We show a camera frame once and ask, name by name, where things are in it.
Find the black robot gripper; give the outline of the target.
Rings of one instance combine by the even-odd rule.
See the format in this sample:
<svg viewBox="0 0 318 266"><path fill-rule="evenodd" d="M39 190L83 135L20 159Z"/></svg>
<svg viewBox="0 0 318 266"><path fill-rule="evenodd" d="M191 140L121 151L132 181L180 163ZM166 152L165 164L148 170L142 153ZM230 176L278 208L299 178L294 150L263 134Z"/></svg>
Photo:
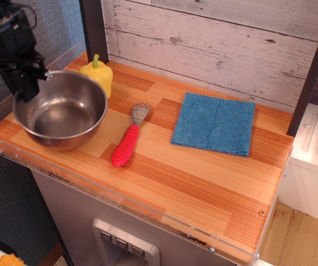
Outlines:
<svg viewBox="0 0 318 266"><path fill-rule="evenodd" d="M25 16L0 19L0 75L11 93L19 91L25 103L38 95L38 79L51 78L44 57L35 51L32 29ZM17 70L25 73L20 80Z"/></svg>

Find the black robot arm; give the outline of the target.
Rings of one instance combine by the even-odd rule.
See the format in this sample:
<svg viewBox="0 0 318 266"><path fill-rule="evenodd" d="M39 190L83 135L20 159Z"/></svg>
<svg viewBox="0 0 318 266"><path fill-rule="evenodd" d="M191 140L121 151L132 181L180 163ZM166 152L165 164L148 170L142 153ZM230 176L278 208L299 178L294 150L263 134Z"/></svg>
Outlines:
<svg viewBox="0 0 318 266"><path fill-rule="evenodd" d="M25 7L0 1L0 75L11 93L27 103L39 93L38 81L49 80L52 73L35 50L35 25L30 25Z"/></svg>

